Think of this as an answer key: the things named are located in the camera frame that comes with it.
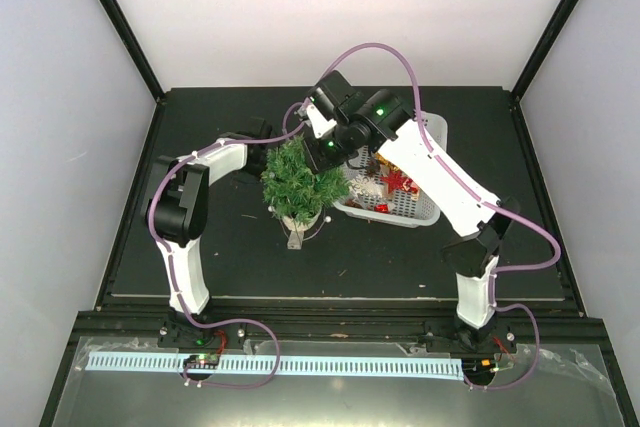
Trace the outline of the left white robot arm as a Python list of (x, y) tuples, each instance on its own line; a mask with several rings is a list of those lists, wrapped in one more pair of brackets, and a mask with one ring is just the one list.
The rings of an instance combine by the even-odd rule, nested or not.
[(209, 303), (200, 254), (207, 225), (210, 186), (234, 171), (259, 176), (266, 165), (265, 141), (272, 126), (252, 118), (249, 128), (222, 134), (212, 145), (180, 157), (160, 156), (151, 166), (141, 216), (153, 225), (170, 286), (170, 307), (186, 314), (179, 333), (193, 346), (214, 335), (213, 319), (202, 312)]

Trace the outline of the small green christmas tree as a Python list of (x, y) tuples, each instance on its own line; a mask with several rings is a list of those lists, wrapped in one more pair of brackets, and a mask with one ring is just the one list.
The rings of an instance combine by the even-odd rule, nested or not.
[(264, 201), (273, 215), (298, 233), (308, 230), (325, 208), (349, 194), (341, 168), (314, 173), (306, 164), (301, 136), (267, 153), (261, 182)]

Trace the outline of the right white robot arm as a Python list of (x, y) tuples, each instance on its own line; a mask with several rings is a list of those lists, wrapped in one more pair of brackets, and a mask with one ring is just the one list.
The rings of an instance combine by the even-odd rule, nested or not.
[(499, 213), (501, 200), (467, 174), (426, 132), (419, 108), (382, 89), (371, 97), (338, 71), (309, 91), (303, 140), (306, 164), (315, 173), (337, 168), (362, 147), (398, 167), (445, 215), (458, 240), (443, 249), (456, 274), (457, 343), (476, 350), (491, 337), (497, 311), (493, 276), (502, 241), (511, 226)]

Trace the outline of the white plastic basket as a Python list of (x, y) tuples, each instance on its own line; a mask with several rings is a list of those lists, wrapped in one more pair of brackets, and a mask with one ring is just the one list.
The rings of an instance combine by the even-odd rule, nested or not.
[[(380, 181), (380, 172), (369, 176), (367, 172), (373, 171), (372, 157), (367, 147), (360, 149), (359, 154), (351, 159), (349, 163), (342, 166), (344, 177), (350, 181), (358, 175), (366, 176), (375, 180), (383, 189), (384, 197), (380, 199), (371, 197), (354, 197), (349, 195), (333, 206), (345, 213), (347, 216), (385, 223), (398, 227), (418, 228), (434, 225), (440, 218), (440, 209), (423, 192), (420, 191), (418, 198), (412, 197), (407, 192), (396, 190), (391, 196), (387, 194), (386, 185)], [(377, 213), (373, 210), (376, 204), (387, 203), (390, 206), (389, 213)]]

